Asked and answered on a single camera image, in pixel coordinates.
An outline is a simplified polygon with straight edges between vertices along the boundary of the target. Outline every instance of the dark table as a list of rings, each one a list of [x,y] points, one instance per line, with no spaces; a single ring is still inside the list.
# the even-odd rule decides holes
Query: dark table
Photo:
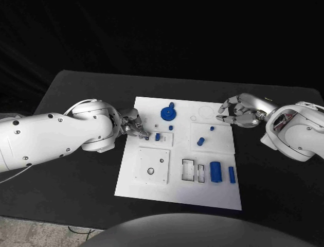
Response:
[[[298,101],[324,105],[318,91],[300,87],[61,71],[35,114],[63,113],[90,98],[120,109],[133,106],[136,96],[223,102],[240,93],[267,97],[280,105]],[[324,246],[324,160],[318,156],[305,163],[289,159],[260,143],[263,133],[264,123],[251,129],[233,126],[243,211],[115,197],[122,136],[110,151],[99,154],[79,149],[0,184],[0,216],[105,229],[162,213],[214,214],[259,223]]]

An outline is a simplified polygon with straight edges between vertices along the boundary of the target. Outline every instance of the hole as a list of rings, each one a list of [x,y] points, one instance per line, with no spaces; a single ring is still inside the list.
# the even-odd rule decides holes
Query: hole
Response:
[[[146,170],[146,173],[148,173],[149,175],[152,175],[152,173],[154,173],[154,169],[152,169],[152,168],[149,168],[149,169]]]

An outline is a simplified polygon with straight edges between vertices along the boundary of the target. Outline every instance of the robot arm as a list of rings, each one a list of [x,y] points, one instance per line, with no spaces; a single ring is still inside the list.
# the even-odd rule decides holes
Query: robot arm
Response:
[[[125,114],[132,116],[122,118],[109,104],[92,100],[73,108],[71,117],[48,113],[0,121],[0,172],[70,155],[79,146],[84,151],[105,152],[115,147],[115,138],[130,134],[126,128],[148,136],[138,111],[130,109]]]
[[[240,94],[227,99],[218,113],[233,104],[237,116],[217,115],[220,121],[251,128],[264,120],[262,143],[298,161],[306,161],[313,154],[324,158],[324,112],[318,111],[322,107],[299,102],[279,108],[270,100]]]

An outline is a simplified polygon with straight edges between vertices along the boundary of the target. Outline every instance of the blue object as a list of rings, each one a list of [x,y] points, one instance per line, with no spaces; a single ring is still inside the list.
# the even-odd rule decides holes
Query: blue object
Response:
[[[236,183],[236,178],[234,178],[234,169],[233,166],[228,167],[228,173],[230,173],[230,183]]]
[[[220,162],[213,161],[210,163],[210,173],[211,173],[211,182],[221,182],[221,173],[220,173]]]
[[[174,110],[174,103],[171,102],[168,107],[162,108],[161,112],[159,112],[159,116],[165,121],[171,121],[175,116],[177,116],[177,112]]]
[[[201,137],[200,140],[198,140],[198,142],[197,142],[197,145],[201,146],[203,143],[204,143],[204,138]]]

